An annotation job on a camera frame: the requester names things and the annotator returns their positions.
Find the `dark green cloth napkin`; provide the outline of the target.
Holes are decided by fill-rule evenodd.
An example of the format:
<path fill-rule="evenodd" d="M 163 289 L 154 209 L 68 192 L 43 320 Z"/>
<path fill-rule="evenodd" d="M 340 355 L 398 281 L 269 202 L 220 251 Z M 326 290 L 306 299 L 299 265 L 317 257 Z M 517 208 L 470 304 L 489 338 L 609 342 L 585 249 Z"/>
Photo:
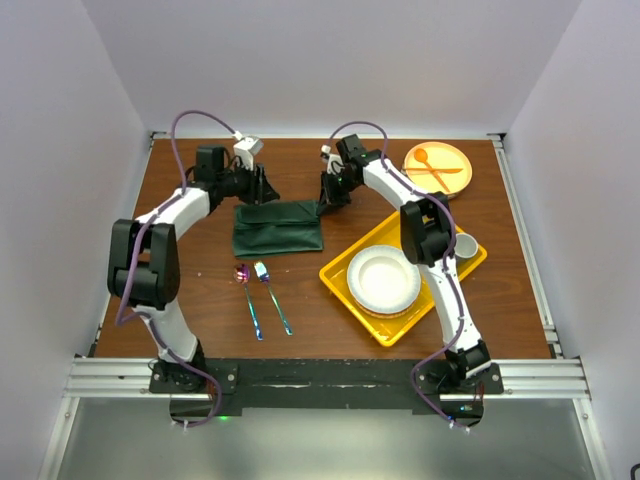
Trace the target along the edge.
<path fill-rule="evenodd" d="M 257 259 L 324 250 L 315 200 L 239 205 L 234 208 L 232 250 Z"/>

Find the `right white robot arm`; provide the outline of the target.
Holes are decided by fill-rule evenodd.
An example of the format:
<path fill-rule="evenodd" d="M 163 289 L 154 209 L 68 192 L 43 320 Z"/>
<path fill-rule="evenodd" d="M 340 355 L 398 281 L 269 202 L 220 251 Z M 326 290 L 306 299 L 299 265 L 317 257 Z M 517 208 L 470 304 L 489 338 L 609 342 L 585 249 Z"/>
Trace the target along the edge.
<path fill-rule="evenodd" d="M 398 210 L 401 249 L 426 280 L 441 324 L 445 358 L 436 364 L 452 390 L 469 392 L 491 358 L 460 285 L 455 222 L 447 196 L 416 186 L 387 158 L 385 148 L 368 150 L 355 134 L 338 140 L 336 147 L 333 152 L 326 142 L 320 150 L 326 171 L 321 174 L 317 213 L 349 204 L 350 193 L 359 186 L 374 190 Z"/>

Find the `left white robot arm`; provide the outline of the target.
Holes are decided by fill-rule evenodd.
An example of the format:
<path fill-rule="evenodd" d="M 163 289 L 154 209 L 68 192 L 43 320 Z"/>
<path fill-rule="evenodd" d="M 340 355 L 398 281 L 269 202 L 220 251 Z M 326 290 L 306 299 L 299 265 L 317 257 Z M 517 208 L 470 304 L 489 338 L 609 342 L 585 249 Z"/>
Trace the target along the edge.
<path fill-rule="evenodd" d="M 226 198 L 249 205 L 278 199 L 262 164 L 263 143 L 243 137 L 231 149 L 203 145 L 192 167 L 181 168 L 181 182 L 171 196 L 149 213 L 113 224 L 107 288 L 119 298 L 115 322 L 141 319 L 158 349 L 160 376 L 185 392 L 210 389 L 200 341 L 178 304 L 181 282 L 178 241 L 211 215 Z"/>

